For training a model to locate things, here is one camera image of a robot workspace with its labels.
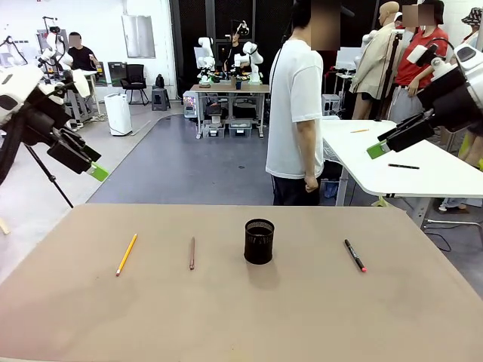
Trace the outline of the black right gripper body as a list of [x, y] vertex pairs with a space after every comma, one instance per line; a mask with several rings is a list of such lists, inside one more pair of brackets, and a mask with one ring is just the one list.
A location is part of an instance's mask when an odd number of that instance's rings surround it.
[[466, 78], [459, 69], [432, 81], [417, 94], [429, 127], [445, 127], [450, 132], [467, 128], [472, 123], [472, 98]]

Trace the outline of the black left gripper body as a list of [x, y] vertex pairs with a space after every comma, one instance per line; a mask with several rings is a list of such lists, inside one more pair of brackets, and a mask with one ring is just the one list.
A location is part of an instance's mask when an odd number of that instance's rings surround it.
[[24, 144], [42, 143], [49, 152], [54, 149], [82, 150], [81, 138], [67, 127], [72, 118], [66, 113], [65, 106], [51, 102], [36, 106], [27, 103], [22, 115], [26, 119], [20, 138]]

